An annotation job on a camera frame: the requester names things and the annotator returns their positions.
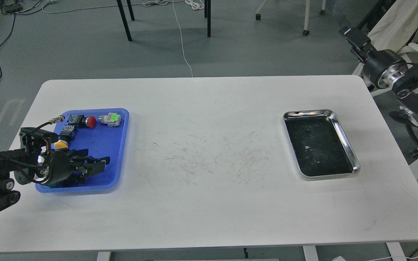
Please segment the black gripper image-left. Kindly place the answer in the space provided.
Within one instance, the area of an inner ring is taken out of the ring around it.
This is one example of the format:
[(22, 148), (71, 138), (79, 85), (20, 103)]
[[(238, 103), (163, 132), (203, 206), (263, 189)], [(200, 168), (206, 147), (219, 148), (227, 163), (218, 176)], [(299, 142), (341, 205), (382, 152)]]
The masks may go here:
[(109, 165), (111, 157), (94, 158), (88, 156), (88, 149), (55, 150), (47, 167), (48, 179), (41, 185), (48, 186), (66, 180), (73, 173), (81, 173), (83, 177), (92, 177), (103, 173)]

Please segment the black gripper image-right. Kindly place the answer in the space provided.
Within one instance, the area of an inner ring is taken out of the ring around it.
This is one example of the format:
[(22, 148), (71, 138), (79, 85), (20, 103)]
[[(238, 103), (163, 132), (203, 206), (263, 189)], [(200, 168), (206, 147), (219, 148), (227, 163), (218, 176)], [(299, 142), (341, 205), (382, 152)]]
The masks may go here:
[(393, 88), (409, 69), (406, 61), (392, 50), (376, 50), (358, 28), (344, 26), (339, 33), (351, 45), (351, 52), (363, 64), (362, 75), (378, 89)]

